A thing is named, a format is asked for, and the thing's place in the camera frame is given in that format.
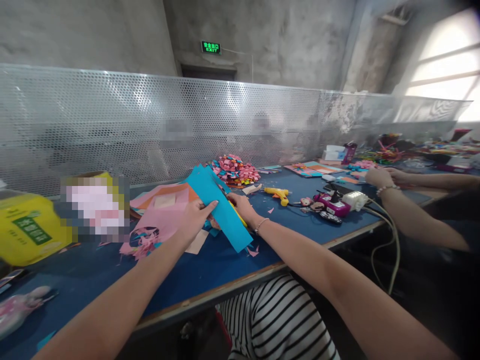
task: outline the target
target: striped shirt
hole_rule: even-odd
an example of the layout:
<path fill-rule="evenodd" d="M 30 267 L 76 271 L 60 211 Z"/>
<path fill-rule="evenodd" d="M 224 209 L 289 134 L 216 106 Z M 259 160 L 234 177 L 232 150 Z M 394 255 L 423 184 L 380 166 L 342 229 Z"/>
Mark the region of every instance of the striped shirt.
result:
<path fill-rule="evenodd" d="M 216 309 L 231 338 L 229 359 L 340 359 L 312 299 L 289 274 Z"/>

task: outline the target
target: exit sign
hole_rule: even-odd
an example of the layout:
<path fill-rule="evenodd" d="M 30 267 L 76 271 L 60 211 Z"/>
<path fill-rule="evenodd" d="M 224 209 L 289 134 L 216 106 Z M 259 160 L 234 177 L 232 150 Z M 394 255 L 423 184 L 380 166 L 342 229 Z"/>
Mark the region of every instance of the exit sign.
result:
<path fill-rule="evenodd" d="M 220 44 L 215 42 L 208 42 L 208 41 L 201 41 L 201 52 L 202 53 L 209 53 L 209 54 L 222 54 L 222 48 Z"/>

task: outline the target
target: bracelet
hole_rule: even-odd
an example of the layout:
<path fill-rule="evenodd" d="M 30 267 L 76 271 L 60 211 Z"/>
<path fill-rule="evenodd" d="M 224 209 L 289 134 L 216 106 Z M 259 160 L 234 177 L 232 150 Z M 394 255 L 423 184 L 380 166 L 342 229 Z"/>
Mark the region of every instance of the bracelet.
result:
<path fill-rule="evenodd" d="M 262 221 L 260 221 L 260 223 L 258 224 L 258 226 L 256 227 L 256 229 L 253 231 L 255 233 L 255 235 L 258 235 L 259 234 L 259 228 L 260 228 L 260 225 L 262 225 L 264 223 L 265 220 L 270 220 L 268 217 L 264 218 Z"/>
<path fill-rule="evenodd" d="M 382 191 L 385 190 L 385 189 L 388 189 L 388 188 L 400 190 L 400 186 L 397 186 L 397 185 L 395 185 L 395 184 L 393 184 L 393 185 L 388 185 L 388 186 L 382 186 L 381 188 L 379 188 L 379 189 L 376 191 L 376 195 L 379 197 L 380 194 L 382 193 Z"/>

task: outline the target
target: perforated metal partition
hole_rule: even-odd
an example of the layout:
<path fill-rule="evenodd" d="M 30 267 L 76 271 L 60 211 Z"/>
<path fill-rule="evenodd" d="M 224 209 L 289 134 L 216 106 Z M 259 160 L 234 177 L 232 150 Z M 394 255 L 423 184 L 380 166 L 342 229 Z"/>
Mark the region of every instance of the perforated metal partition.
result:
<path fill-rule="evenodd" d="M 137 185 L 181 179 L 228 153 L 288 164 L 400 125 L 450 128 L 465 104 L 0 64 L 0 178 L 52 196 L 60 177 L 97 170 Z"/>

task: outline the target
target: forearm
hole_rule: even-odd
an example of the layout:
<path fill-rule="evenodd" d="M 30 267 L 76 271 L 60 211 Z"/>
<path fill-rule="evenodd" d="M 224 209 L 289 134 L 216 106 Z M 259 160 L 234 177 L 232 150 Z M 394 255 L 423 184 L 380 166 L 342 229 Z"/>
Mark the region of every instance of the forearm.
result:
<path fill-rule="evenodd" d="M 404 235 L 422 243 L 468 251 L 463 237 L 450 226 L 434 219 L 400 190 L 386 188 L 380 193 L 383 207 Z"/>
<path fill-rule="evenodd" d="M 172 236 L 76 315 L 35 359 L 114 359 L 150 299 L 188 247 Z"/>
<path fill-rule="evenodd" d="M 272 221 L 260 226 L 259 235 L 332 303 L 369 359 L 455 358 L 379 287 L 323 246 Z"/>
<path fill-rule="evenodd" d="M 480 177 L 464 174 L 409 174 L 412 185 L 445 190 L 477 190 Z"/>

